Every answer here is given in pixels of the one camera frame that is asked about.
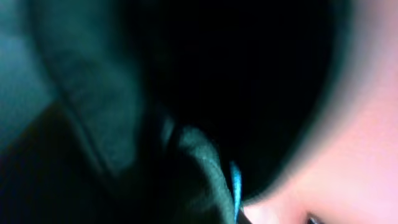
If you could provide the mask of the green cloth drawstring bag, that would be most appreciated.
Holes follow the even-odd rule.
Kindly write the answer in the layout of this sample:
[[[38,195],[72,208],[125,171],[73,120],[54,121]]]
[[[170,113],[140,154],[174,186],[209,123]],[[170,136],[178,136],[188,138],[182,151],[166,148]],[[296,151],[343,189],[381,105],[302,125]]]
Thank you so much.
[[[246,223],[339,77],[351,1],[2,1],[44,93],[1,150],[2,223]]]

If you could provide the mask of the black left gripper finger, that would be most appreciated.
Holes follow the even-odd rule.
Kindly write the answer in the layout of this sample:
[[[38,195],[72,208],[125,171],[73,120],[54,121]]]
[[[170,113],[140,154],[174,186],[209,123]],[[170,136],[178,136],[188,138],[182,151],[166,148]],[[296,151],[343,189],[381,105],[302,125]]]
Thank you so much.
[[[308,213],[306,224],[325,224],[325,222],[318,216]]]

